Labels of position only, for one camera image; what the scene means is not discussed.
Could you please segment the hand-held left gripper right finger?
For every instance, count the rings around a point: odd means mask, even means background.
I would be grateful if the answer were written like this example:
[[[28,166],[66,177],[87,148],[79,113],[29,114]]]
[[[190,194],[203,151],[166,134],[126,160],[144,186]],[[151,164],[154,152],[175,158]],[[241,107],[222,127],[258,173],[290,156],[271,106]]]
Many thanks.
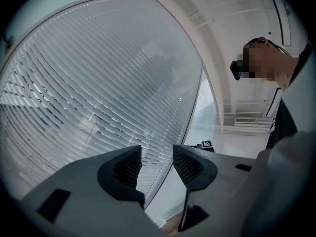
[[[234,198],[255,159],[173,146],[173,166],[186,188],[179,237],[241,237],[244,212]]]

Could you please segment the white window blinds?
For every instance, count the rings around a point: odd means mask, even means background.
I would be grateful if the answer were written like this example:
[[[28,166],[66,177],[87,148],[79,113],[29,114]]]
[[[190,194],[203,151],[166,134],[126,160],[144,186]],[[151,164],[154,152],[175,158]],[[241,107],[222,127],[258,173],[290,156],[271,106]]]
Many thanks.
[[[92,0],[32,30],[0,73],[0,163],[23,198],[66,164],[142,147],[149,203],[186,134],[202,60],[155,0]]]

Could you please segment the person in white shirt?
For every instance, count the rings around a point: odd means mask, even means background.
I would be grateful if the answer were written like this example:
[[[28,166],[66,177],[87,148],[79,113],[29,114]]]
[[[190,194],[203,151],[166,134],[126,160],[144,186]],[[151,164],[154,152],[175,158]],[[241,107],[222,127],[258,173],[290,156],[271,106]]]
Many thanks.
[[[301,131],[316,131],[316,50],[310,43],[299,55],[298,65],[282,95],[266,148]]]

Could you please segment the long ceiling light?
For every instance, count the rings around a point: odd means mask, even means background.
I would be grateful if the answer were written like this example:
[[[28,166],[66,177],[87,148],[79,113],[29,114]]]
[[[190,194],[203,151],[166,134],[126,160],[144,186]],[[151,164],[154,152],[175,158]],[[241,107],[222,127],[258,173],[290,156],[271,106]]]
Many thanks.
[[[286,6],[283,0],[272,0],[278,17],[281,42],[283,46],[291,46],[291,31]]]

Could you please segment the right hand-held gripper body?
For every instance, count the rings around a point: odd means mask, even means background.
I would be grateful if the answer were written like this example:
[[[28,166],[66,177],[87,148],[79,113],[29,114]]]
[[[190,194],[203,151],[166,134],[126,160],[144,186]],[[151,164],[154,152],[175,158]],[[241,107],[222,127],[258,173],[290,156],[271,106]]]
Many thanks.
[[[201,143],[196,144],[196,145],[191,145],[191,147],[196,148],[196,149],[205,150],[208,152],[213,152],[213,153],[215,152],[210,140],[201,141]]]

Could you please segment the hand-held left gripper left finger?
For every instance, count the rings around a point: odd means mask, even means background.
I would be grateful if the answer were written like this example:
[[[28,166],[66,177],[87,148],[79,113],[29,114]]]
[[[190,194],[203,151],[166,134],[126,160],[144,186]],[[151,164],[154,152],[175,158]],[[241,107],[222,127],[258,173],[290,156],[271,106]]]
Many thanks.
[[[71,162],[20,202],[44,237],[163,237],[136,189],[141,147]]]

